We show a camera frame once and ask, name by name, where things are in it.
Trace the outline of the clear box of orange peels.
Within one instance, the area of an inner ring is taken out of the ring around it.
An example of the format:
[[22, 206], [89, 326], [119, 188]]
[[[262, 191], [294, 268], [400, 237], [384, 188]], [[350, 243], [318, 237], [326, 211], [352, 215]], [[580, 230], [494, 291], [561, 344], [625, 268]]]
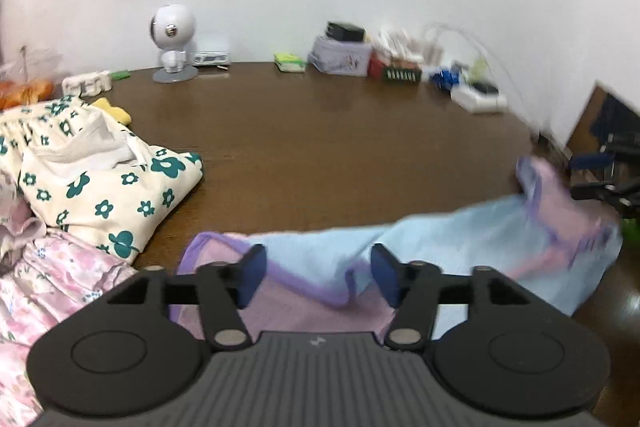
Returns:
[[51, 98], [60, 82], [61, 62], [55, 50], [22, 46], [14, 62], [1, 65], [0, 108], [29, 106]]

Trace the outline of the white charger plug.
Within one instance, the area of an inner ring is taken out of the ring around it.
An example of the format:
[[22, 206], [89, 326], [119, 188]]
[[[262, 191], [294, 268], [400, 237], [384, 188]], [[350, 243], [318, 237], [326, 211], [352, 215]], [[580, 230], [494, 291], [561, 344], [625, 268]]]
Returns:
[[439, 38], [425, 39], [422, 48], [424, 64], [430, 67], [439, 67], [442, 64], [445, 50], [439, 43]]

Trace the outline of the blue toy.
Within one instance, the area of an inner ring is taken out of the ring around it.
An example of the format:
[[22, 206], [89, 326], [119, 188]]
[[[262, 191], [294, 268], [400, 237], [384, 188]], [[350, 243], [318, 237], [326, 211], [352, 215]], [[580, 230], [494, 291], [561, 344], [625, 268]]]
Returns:
[[430, 76], [430, 83], [442, 92], [450, 92], [461, 83], [460, 69], [441, 68]]

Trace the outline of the white power strip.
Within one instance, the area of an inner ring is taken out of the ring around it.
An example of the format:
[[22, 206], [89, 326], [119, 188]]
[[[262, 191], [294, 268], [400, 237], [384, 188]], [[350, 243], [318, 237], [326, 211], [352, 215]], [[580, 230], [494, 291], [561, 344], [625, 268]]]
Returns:
[[501, 93], [482, 93], [469, 84], [454, 86], [450, 98], [471, 114], [497, 114], [508, 110], [508, 101]]

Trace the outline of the cream green-flower garment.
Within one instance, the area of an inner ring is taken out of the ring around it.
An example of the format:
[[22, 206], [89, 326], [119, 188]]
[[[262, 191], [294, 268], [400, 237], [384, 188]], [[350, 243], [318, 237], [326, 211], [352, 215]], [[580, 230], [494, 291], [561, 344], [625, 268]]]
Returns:
[[2, 112], [1, 169], [48, 227], [127, 263], [203, 176], [198, 154], [146, 144], [71, 96]]

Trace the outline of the white small device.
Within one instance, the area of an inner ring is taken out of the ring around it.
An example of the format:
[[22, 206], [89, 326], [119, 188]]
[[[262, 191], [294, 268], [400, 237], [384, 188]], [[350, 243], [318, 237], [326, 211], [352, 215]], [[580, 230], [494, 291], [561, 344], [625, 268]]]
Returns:
[[221, 34], [196, 36], [191, 62], [196, 68], [228, 69], [231, 65], [231, 48], [228, 37]]

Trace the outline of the green tissue pack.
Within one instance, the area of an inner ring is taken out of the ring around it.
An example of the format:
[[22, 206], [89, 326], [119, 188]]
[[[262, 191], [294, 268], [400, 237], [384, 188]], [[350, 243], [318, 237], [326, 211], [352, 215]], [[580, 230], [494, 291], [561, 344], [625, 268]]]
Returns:
[[305, 72], [307, 63], [298, 55], [291, 53], [276, 53], [273, 63], [280, 72]]

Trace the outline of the dark tissue box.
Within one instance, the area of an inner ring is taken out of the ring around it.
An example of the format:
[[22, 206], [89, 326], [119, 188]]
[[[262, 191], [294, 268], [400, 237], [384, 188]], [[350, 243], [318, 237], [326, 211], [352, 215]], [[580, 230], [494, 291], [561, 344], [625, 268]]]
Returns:
[[420, 83], [425, 58], [422, 43], [403, 30], [380, 30], [372, 40], [368, 77], [376, 80]]

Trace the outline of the pink blue purple-trimmed garment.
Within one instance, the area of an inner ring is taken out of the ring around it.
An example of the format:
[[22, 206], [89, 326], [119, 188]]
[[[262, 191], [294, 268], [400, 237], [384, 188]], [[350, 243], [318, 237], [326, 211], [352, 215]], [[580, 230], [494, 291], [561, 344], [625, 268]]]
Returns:
[[383, 335], [395, 311], [371, 277], [375, 244], [402, 262], [431, 262], [449, 274], [468, 275], [477, 265], [489, 265], [573, 314], [617, 259], [620, 228], [571, 199], [542, 158], [521, 158], [516, 177], [520, 195], [389, 225], [253, 235], [203, 232], [186, 247], [178, 271], [237, 262], [253, 245], [264, 245], [267, 275], [241, 312], [252, 337], [265, 331]]

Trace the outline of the white round robot figurine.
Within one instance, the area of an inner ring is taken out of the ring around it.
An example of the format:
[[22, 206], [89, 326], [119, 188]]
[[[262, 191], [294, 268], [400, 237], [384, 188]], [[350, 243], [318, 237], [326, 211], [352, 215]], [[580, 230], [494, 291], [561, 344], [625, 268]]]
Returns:
[[150, 36], [160, 50], [160, 68], [153, 74], [156, 83], [191, 80], [198, 75], [189, 57], [196, 21], [183, 4], [161, 6], [150, 21]]

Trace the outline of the brown cardboard board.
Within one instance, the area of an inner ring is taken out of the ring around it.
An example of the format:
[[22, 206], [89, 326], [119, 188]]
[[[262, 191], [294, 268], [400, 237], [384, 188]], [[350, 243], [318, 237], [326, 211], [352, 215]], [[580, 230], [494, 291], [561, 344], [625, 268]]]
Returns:
[[596, 83], [567, 147], [573, 155], [593, 153], [610, 134], [638, 133], [639, 111]]

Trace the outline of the lavender tin box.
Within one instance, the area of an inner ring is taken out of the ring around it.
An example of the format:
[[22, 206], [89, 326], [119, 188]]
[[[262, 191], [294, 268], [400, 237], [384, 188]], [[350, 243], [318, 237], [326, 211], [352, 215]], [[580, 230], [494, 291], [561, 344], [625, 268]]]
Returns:
[[343, 42], [318, 36], [308, 63], [326, 75], [366, 77], [373, 48], [368, 42]]

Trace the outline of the pink floral ruffled garment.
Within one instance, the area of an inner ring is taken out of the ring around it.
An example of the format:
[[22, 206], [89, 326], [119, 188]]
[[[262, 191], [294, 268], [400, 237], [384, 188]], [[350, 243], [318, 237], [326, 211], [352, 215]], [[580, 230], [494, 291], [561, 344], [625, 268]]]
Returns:
[[1, 175], [1, 424], [27, 426], [41, 407], [27, 374], [32, 344], [134, 275], [127, 262], [37, 218]]

